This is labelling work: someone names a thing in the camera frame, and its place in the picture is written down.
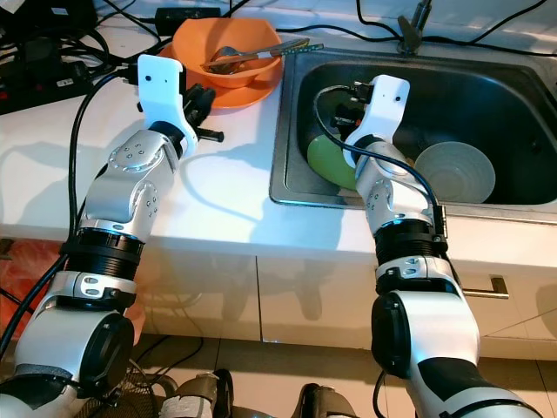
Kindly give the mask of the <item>metal spoon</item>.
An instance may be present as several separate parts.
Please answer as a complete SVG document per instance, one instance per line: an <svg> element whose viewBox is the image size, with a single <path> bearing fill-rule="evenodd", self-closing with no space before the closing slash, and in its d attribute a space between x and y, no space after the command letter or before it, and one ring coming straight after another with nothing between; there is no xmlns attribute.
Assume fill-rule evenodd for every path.
<svg viewBox="0 0 557 418"><path fill-rule="evenodd" d="M258 61L261 59L272 58L270 52L242 53L235 51L230 45L224 45L211 56L210 61L202 64L202 67L210 73L223 73L231 75L238 71L247 61Z"/></svg>

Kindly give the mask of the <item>orange plastic plate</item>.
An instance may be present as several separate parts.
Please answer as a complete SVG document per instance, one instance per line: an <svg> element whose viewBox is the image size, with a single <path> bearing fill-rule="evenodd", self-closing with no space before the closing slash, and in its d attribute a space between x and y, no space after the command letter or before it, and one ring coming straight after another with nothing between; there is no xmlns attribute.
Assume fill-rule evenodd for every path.
<svg viewBox="0 0 557 418"><path fill-rule="evenodd" d="M220 87L191 69L185 69L186 84L202 84L205 88L210 88L216 92L216 97L212 100L212 109L240 109L254 105L268 95L281 84L283 68L282 59L275 69L264 71L262 75L256 77L254 81L246 87L235 89Z"/></svg>

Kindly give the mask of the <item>orange plastic bowl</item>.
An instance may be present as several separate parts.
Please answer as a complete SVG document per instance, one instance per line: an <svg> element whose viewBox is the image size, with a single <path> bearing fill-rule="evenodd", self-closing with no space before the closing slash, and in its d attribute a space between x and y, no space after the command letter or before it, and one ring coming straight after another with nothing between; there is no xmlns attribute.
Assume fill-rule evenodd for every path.
<svg viewBox="0 0 557 418"><path fill-rule="evenodd" d="M275 44L282 44L282 40L272 25L263 19L206 17L186 20L180 24L178 31L172 37L170 48L172 55L188 71L202 73L204 77L220 87L235 89L246 87L264 71L275 69L282 58L247 61L239 71L231 75L210 73L202 67L202 64L210 61L211 56L224 45L248 52Z"/></svg>

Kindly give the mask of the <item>dark green-patterned chopstick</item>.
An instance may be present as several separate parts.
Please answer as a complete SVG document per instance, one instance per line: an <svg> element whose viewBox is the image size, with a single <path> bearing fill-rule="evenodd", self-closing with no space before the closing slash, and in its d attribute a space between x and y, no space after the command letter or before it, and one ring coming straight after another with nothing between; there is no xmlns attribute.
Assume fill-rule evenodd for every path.
<svg viewBox="0 0 557 418"><path fill-rule="evenodd" d="M303 53L309 51L321 51L324 48L323 44L311 44L310 40L307 38L296 39L293 41L287 41L287 43L282 44L281 48L273 52L273 56L285 56L291 55L292 53Z"/></svg>

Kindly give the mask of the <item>white kitchen base cabinet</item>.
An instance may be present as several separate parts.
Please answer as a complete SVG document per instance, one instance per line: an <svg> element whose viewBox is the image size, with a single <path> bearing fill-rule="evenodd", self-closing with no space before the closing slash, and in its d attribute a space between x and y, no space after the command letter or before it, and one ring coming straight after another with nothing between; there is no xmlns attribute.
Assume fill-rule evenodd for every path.
<svg viewBox="0 0 557 418"><path fill-rule="evenodd" d="M283 345L367 349L374 261L366 228L300 220L162 222L137 282L144 331ZM504 276L509 300L474 298L484 357L557 360L557 226L455 219L460 275Z"/></svg>

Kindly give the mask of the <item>green plate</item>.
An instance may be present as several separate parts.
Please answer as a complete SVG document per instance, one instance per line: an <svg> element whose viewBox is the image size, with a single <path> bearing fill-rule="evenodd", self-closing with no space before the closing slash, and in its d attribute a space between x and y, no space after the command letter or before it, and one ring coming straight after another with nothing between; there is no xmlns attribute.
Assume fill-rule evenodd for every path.
<svg viewBox="0 0 557 418"><path fill-rule="evenodd" d="M342 148L335 145L327 135L318 135L311 140L306 150L306 160L321 178L345 190L357 188L355 171L346 163Z"/></svg>

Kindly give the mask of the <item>metal faucet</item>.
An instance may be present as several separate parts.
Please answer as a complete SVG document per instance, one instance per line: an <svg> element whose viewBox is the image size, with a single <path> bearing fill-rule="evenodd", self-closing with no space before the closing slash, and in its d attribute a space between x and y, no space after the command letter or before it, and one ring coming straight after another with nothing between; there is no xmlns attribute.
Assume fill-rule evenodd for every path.
<svg viewBox="0 0 557 418"><path fill-rule="evenodd" d="M406 16L397 17L401 32L398 51L402 56L417 56L417 50L422 44L423 29L428 23L431 11L433 11L433 0L419 0L410 19L406 19Z"/></svg>

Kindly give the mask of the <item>grey bowl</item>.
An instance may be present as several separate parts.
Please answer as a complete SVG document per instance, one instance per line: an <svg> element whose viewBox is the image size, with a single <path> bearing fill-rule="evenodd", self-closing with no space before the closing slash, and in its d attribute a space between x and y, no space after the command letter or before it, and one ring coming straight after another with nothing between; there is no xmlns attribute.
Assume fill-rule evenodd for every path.
<svg viewBox="0 0 557 418"><path fill-rule="evenodd" d="M462 142L442 142L426 148L415 160L442 202L480 204L496 187L496 171L478 148Z"/></svg>

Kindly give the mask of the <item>stainless steel sink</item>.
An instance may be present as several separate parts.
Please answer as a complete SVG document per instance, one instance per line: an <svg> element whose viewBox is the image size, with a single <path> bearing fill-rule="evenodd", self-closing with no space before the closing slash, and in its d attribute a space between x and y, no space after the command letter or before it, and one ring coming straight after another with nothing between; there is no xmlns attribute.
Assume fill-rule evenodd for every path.
<svg viewBox="0 0 557 418"><path fill-rule="evenodd" d="M430 145L456 140L483 151L493 164L496 184L486 202L448 203L450 214L557 222L557 97L537 73L517 64L397 53L325 48L286 61L271 199L290 206L359 206L355 192L321 178L306 162L306 148L320 132L311 103L324 87L378 75L411 86L394 137L403 155L418 157Z"/></svg>

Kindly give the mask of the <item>black power strip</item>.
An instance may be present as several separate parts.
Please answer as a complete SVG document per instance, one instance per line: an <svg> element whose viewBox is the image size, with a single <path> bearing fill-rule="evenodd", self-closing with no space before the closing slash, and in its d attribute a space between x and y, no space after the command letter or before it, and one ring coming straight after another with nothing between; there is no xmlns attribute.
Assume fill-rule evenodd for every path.
<svg viewBox="0 0 557 418"><path fill-rule="evenodd" d="M0 64L0 75L0 114L80 97L92 87L83 61L60 58L8 61Z"/></svg>

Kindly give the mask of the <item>black device box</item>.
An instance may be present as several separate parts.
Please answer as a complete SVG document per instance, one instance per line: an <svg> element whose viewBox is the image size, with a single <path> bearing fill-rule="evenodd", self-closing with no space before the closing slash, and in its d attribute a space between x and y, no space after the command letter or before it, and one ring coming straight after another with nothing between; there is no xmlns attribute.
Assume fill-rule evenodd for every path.
<svg viewBox="0 0 557 418"><path fill-rule="evenodd" d="M1 43L12 44L33 31L94 28L94 0L1 0Z"/></svg>

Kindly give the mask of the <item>robot right leg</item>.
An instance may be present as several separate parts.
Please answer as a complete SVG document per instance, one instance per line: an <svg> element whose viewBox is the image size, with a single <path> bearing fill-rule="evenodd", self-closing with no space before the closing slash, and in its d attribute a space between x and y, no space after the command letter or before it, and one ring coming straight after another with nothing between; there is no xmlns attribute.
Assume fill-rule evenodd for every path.
<svg viewBox="0 0 557 418"><path fill-rule="evenodd" d="M292 418L359 418L342 394L333 388L306 383L299 393Z"/></svg>

